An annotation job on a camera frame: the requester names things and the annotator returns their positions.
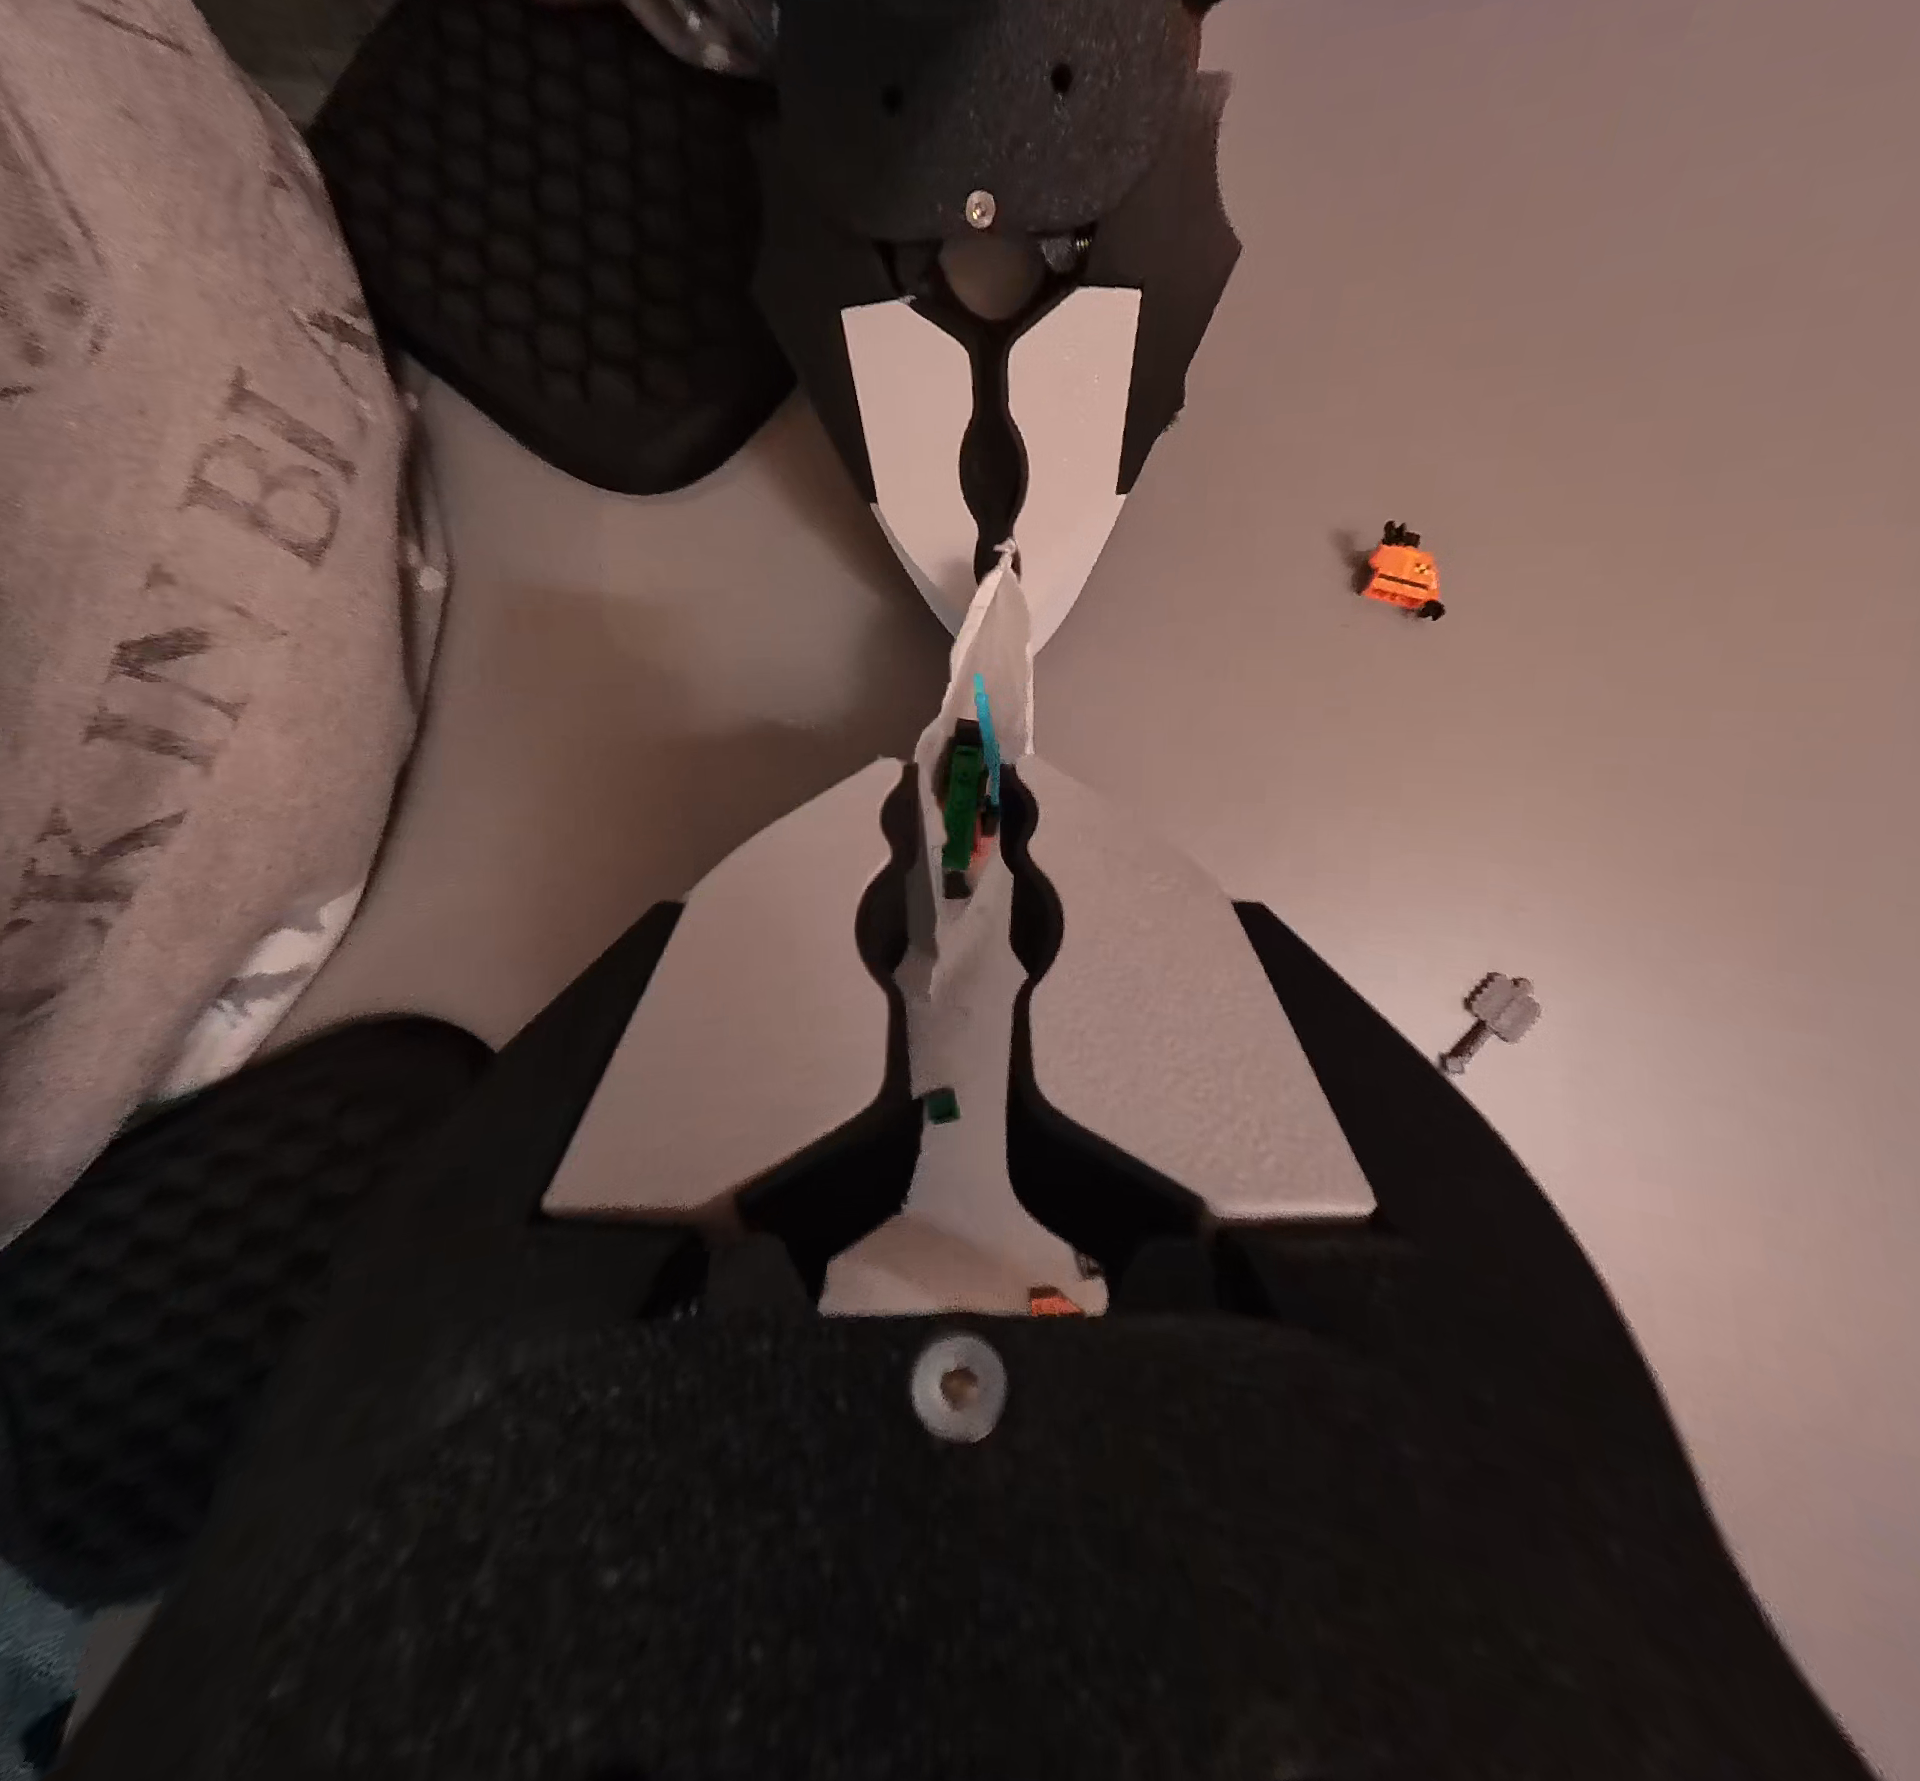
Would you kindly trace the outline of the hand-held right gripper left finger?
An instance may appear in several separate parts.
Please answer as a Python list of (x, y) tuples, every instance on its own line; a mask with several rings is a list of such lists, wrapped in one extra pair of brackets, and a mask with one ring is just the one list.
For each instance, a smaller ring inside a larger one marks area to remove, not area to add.
[(918, 777), (875, 759), (730, 850), (676, 911), (543, 1218), (774, 1238), (820, 1295), (918, 1167), (897, 963)]

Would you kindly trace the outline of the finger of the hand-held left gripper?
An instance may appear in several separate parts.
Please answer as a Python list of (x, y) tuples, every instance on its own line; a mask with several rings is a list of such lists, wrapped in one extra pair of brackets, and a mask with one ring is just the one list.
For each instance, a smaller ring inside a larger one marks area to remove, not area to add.
[(980, 590), (980, 520), (959, 480), (975, 426), (975, 361), (913, 303), (844, 308), (841, 325), (875, 520), (943, 632), (959, 635)]
[(1073, 287), (1012, 338), (1005, 409), (1026, 455), (1012, 544), (1026, 616), (1069, 616), (1114, 540), (1133, 327), (1133, 287)]

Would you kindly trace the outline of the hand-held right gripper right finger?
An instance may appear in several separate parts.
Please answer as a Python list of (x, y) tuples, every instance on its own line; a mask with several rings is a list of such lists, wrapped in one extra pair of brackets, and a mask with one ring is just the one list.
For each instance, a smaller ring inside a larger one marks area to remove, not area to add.
[(1005, 1171), (1106, 1294), (1215, 1281), (1243, 1233), (1343, 1238), (1374, 1192), (1232, 891), (1114, 797), (1026, 759), (999, 784)]

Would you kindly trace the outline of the small printed paper bag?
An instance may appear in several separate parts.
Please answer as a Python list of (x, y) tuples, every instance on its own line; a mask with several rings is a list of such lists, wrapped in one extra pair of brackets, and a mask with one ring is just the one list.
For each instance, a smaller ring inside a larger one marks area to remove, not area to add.
[(1016, 561), (980, 581), (951, 638), (947, 695), (913, 742), (918, 873), (911, 878), (911, 955), (897, 963), (911, 1088), (959, 1088), (962, 1121), (918, 1132), (901, 1212), (828, 1263), (820, 1312), (1106, 1312), (1092, 1258), (1059, 1245), (1012, 1192), (1005, 1094), (1021, 957), (1012, 955), (1012, 869), (984, 846), (975, 898), (943, 898), (937, 759), (975, 723), (975, 671), (994, 699), (999, 764), (1033, 746), (1033, 616)]

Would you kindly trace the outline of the bright green long plate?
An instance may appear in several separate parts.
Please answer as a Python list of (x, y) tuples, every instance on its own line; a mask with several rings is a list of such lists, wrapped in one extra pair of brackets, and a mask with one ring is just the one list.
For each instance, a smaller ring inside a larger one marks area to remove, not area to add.
[(937, 805), (943, 805), (943, 898), (975, 898), (975, 869), (999, 830), (999, 770), (980, 723), (959, 723), (937, 759)]

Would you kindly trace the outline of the orange figure torso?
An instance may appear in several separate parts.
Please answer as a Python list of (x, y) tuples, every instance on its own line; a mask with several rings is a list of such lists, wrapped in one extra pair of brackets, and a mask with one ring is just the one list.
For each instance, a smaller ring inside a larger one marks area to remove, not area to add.
[(1374, 550), (1359, 567), (1359, 599), (1403, 621), (1448, 621), (1435, 556), (1407, 520), (1384, 520)]

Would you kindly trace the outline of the grey toy axe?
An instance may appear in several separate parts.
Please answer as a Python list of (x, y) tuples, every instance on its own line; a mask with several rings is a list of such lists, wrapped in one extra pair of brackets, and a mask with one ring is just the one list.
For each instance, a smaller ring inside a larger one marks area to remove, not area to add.
[(1545, 999), (1533, 977), (1514, 974), (1482, 974), (1460, 995), (1468, 1026), (1460, 1039), (1435, 1062), (1435, 1069), (1460, 1079), (1482, 1046), (1514, 1046), (1537, 1026)]

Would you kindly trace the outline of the person's grey printed sweater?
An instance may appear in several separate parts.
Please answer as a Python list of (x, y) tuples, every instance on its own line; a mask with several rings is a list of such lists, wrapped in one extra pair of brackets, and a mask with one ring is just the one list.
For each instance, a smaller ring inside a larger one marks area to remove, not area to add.
[(295, 123), (191, 0), (5, 0), (0, 1204), (337, 948), (444, 601)]

